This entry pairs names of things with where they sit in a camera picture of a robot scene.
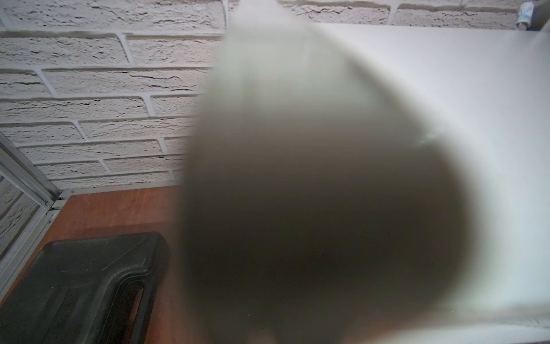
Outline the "white small bookshelf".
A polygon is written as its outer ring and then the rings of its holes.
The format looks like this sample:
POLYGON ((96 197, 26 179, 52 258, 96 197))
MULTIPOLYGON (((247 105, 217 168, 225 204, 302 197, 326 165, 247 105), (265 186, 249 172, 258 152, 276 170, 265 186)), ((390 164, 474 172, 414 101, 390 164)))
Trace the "white small bookshelf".
POLYGON ((364 343, 549 327, 549 34, 404 34, 391 73, 240 1, 178 209, 205 343, 364 343))

